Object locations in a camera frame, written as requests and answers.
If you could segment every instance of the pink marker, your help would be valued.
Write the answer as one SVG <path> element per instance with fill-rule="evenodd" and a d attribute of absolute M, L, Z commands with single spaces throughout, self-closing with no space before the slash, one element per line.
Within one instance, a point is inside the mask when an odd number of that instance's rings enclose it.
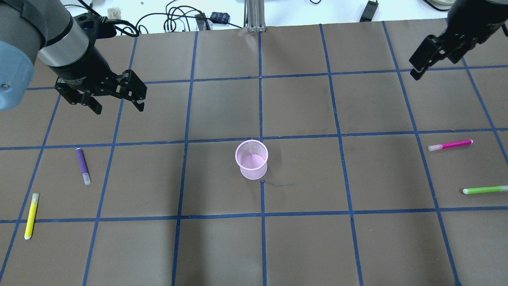
<path fill-rule="evenodd" d="M 471 140 L 471 139 L 457 141 L 457 142 L 449 142 L 449 143 L 443 143 L 443 144 L 429 146 L 429 151 L 436 151 L 436 150 L 448 149 L 448 148 L 471 145 L 471 144 L 473 144 L 473 140 Z"/>

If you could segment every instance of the light blue joint cap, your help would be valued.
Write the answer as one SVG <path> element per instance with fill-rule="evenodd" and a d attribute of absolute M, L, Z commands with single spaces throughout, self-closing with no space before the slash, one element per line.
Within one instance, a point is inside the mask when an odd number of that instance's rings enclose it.
<path fill-rule="evenodd" d="M 0 41 L 0 110 L 18 105 L 34 77 L 34 65 L 20 49 Z"/>

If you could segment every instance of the grid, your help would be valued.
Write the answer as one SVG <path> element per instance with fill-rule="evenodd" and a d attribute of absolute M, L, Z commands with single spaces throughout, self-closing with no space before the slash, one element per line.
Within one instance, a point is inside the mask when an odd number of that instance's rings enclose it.
<path fill-rule="evenodd" d="M 442 239 L 444 241 L 444 245 L 446 248 L 446 253 L 448 255 L 448 260 L 451 266 L 451 271 L 453 274 L 453 278 L 457 285 L 461 285 L 459 280 L 459 275 L 457 273 L 457 269 L 455 266 L 453 253 L 449 244 L 449 239 L 447 236 L 447 231 L 445 228 L 445 224 L 443 222 L 442 213 L 444 212 L 462 212 L 462 211 L 501 211 L 508 210 L 508 206 L 482 206 L 482 207 L 440 207 L 436 193 L 434 191 L 434 185 L 432 182 L 431 174 L 429 171 L 429 166 L 426 160 L 426 155 L 424 153 L 422 140 L 420 138 L 421 134 L 442 134 L 442 133 L 469 133 L 469 132 L 485 132 L 492 133 L 495 136 L 498 147 L 502 153 L 503 159 L 506 164 L 508 164 L 508 156 L 506 154 L 505 147 L 503 146 L 500 134 L 508 131 L 508 128 L 498 128 L 494 125 L 494 122 L 487 110 L 487 107 L 482 99 L 482 95 L 475 83 L 475 80 L 471 74 L 471 70 L 479 70 L 479 69 L 505 69 L 508 68 L 508 65 L 496 65 L 496 66 L 468 66 L 466 60 L 463 60 L 463 67 L 438 67 L 429 69 L 429 73 L 433 71 L 452 71 L 452 70 L 464 70 L 467 72 L 470 83 L 474 89 L 474 92 L 478 98 L 478 101 L 481 104 L 481 107 L 485 113 L 485 116 L 488 120 L 490 128 L 477 128 L 477 129 L 459 129 L 459 130 L 418 130 L 417 124 L 415 121 L 415 117 L 413 115 L 410 100 L 408 98 L 406 88 L 404 86 L 404 81 L 402 79 L 402 74 L 409 72 L 409 69 L 400 69 L 397 63 L 397 59 L 395 56 L 394 48 L 392 46 L 391 38 L 389 32 L 387 30 L 386 24 L 382 22 L 383 30 L 386 36 L 386 40 L 390 49 L 390 54 L 392 56 L 393 64 L 395 69 L 390 70 L 372 70 L 372 71 L 344 71 L 344 72 L 332 72 L 330 59 L 328 54 L 327 42 L 325 39 L 325 33 L 322 25 L 319 25 L 320 29 L 320 38 L 323 44 L 323 50 L 326 60 L 326 73 L 307 73 L 307 74 L 286 74 L 286 75 L 263 75 L 263 67 L 262 67 L 262 38 L 263 34 L 258 35 L 258 61 L 259 61 L 259 74 L 258 76 L 244 76 L 244 77 L 225 77 L 225 78 L 200 78 L 195 79 L 195 65 L 196 65 L 196 55 L 197 55 L 197 47 L 198 47 L 198 33 L 194 35 L 194 48 L 192 55 L 192 67 L 191 67 L 191 76 L 190 79 L 177 79 L 177 80 L 161 80 L 161 81 L 150 81 L 146 82 L 148 88 L 150 89 L 150 85 L 159 84 L 159 83 L 188 83 L 189 91 L 188 91 L 188 100 L 187 100 L 187 109 L 186 109 L 186 122 L 185 122 L 185 136 L 183 140 L 174 140 L 174 141 L 145 141 L 145 142 L 117 142 L 117 135 L 120 126 L 120 119 L 122 115 L 123 109 L 123 100 L 120 102 L 116 124 L 113 133 L 113 140 L 111 143 L 100 143 L 100 144 L 72 144 L 72 145 L 47 145 L 48 136 L 50 134 L 50 130 L 55 119 L 55 114 L 57 112 L 58 104 L 60 102 L 60 96 L 57 98 L 56 103 L 54 105 L 54 109 L 51 115 L 51 119 L 49 120 L 49 124 L 45 133 L 44 141 L 41 146 L 22 146 L 22 147 L 0 147 L 0 151 L 6 150 L 40 150 L 39 155 L 35 164 L 35 168 L 33 174 L 31 176 L 30 183 L 28 185 L 28 189 L 23 199 L 23 203 L 21 205 L 21 209 L 17 219 L 9 220 L 4 219 L 0 220 L 0 224 L 13 224 L 14 230 L 12 233 L 12 238 L 10 240 L 10 244 L 8 246 L 5 259 L 3 261 L 2 269 L 0 271 L 0 280 L 2 279 L 4 272 L 6 270 L 6 266 L 9 262 L 9 256 L 11 250 L 13 248 L 15 237 L 19 231 L 20 224 L 25 223 L 26 219 L 23 219 L 23 213 L 25 211 L 25 205 L 31 193 L 31 188 L 34 183 L 34 179 L 36 177 L 36 173 L 38 172 L 39 164 L 45 150 L 50 149 L 63 149 L 63 148 L 99 148 L 99 147 L 110 147 L 110 154 L 107 163 L 104 184 L 102 186 L 102 192 L 100 194 L 99 205 L 97 207 L 97 214 L 95 218 L 44 218 L 37 219 L 37 223 L 59 223 L 59 222 L 93 222 L 93 231 L 91 235 L 86 266 L 84 270 L 83 276 L 83 285 L 87 284 L 88 274 L 90 269 L 90 263 L 92 260 L 92 254 L 94 251 L 96 234 L 98 231 L 99 224 L 101 222 L 115 222 L 115 221 L 150 221 L 150 220 L 172 220 L 176 222 L 176 231 L 174 238 L 174 254 L 173 254 L 173 265 L 172 265 L 172 283 L 175 285 L 175 281 L 177 279 L 177 266 L 179 259 L 181 259 L 179 254 L 179 245 L 180 245 L 180 229 L 181 223 L 184 220 L 200 220 L 200 219 L 226 219 L 226 218 L 246 218 L 246 217 L 259 217 L 261 218 L 261 253 L 262 253 L 262 282 L 263 285 L 268 284 L 268 274 L 267 274 L 267 241 L 266 241 L 266 218 L 267 217 L 289 217 L 289 216 L 349 216 L 350 219 L 350 227 L 352 234 L 352 242 L 354 249 L 354 257 L 356 262 L 356 270 L 358 275 L 358 283 L 359 285 L 364 285 L 363 275 L 362 275 L 362 262 L 360 259 L 359 252 L 359 243 L 357 238 L 357 227 L 355 224 L 355 215 L 362 214 L 397 214 L 397 213 L 435 213 L 437 215 L 437 219 L 439 222 L 440 231 L 442 234 Z M 133 60 L 135 56 L 136 46 L 138 40 L 135 39 L 133 43 L 133 49 L 131 52 L 131 58 L 129 63 L 129 68 L 133 65 Z M 349 75 L 349 74 L 374 74 L 374 73 L 393 73 L 397 75 L 398 81 L 400 83 L 400 88 L 404 96 L 404 101 L 407 107 L 407 111 L 409 113 L 412 130 L 410 131 L 393 131 L 393 132 L 358 132 L 358 133 L 342 133 L 341 125 L 339 122 L 339 114 L 337 111 L 336 104 L 336 95 L 334 91 L 334 75 Z M 332 134 L 310 134 L 310 135 L 282 135 L 282 136 L 264 136 L 263 133 L 263 80 L 269 78 L 292 78 L 292 77 L 319 77 L 326 76 L 329 82 L 329 89 L 331 94 L 331 103 L 333 106 L 333 117 L 335 121 L 336 133 Z M 265 210 L 265 185 L 266 181 L 262 180 L 260 182 L 259 190 L 260 190 L 260 204 L 261 211 L 260 212 L 249 212 L 249 213 L 237 213 L 237 214 L 214 214 L 214 215 L 183 215 L 182 207 L 183 207 L 183 196 L 184 196 L 184 187 L 185 187 L 185 175 L 186 175 L 186 164 L 187 164 L 187 154 L 189 149 L 189 144 L 200 144 L 200 143 L 209 143 L 209 142 L 227 142 L 227 141 L 243 141 L 247 139 L 251 139 L 250 137 L 233 137 L 233 138 L 210 138 L 210 139 L 189 139 L 189 121 L 191 118 L 191 109 L 192 109 L 192 98 L 193 98 L 193 88 L 195 82 L 205 82 L 205 81 L 231 81 L 231 80 L 249 80 L 253 78 L 258 78 L 259 84 L 259 137 L 254 137 L 255 139 L 264 141 L 264 140 L 278 140 L 278 139 L 302 139 L 302 138 L 337 138 L 338 139 L 338 147 L 340 152 L 340 160 L 341 167 L 343 172 L 343 179 L 345 185 L 345 193 L 347 198 L 347 210 L 343 211 L 303 211 L 303 212 L 266 212 Z M 41 88 L 30 88 L 29 90 L 50 90 L 51 87 L 41 87 Z M 421 156 L 421 161 L 423 163 L 423 167 L 425 170 L 426 179 L 428 181 L 429 189 L 432 195 L 433 200 L 433 208 L 407 208 L 407 209 L 382 209 L 382 210 L 359 210 L 355 209 L 353 206 L 352 195 L 350 191 L 350 182 L 348 177 L 348 169 L 347 169 L 347 160 L 346 160 L 346 152 L 344 151 L 344 143 L 343 139 L 346 137 L 360 137 L 360 136 L 384 136 L 384 135 L 413 135 L 416 138 L 418 144 L 418 150 Z M 139 145 L 183 145 L 183 162 L 181 168 L 181 180 L 180 180 L 180 190 L 179 190 L 179 201 L 176 215 L 170 216 L 138 216 L 138 217 L 103 217 L 101 216 L 103 201 L 107 189 L 108 178 L 110 174 L 111 164 L 114 157 L 115 147 L 120 146 L 139 146 Z"/>

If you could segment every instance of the purple marker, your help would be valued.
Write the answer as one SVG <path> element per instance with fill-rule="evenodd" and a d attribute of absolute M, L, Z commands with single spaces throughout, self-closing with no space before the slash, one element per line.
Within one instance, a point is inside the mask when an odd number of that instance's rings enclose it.
<path fill-rule="evenodd" d="M 83 180 L 85 181 L 85 185 L 88 186 L 90 184 L 90 176 L 88 175 L 88 167 L 86 166 L 83 150 L 81 150 L 81 148 L 76 148 L 76 155 L 78 155 L 78 162 L 81 167 L 81 172 L 83 173 Z"/>

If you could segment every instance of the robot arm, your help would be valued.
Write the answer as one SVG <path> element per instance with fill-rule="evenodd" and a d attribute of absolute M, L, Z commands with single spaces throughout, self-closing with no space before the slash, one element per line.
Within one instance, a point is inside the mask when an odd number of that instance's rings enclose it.
<path fill-rule="evenodd" d="M 113 73 L 94 47 L 98 36 L 116 35 L 116 21 L 92 13 L 73 18 L 59 0 L 0 0 L 0 15 L 0 110 L 21 101 L 37 56 L 58 75 L 55 89 L 70 104 L 100 114 L 93 96 L 111 95 L 143 111 L 143 81 L 132 70 Z"/>
<path fill-rule="evenodd" d="M 419 80 L 445 58 L 454 64 L 476 44 L 483 44 L 508 19 L 508 0 L 457 0 L 448 11 L 448 27 L 428 35 L 409 59 L 411 75 Z"/>

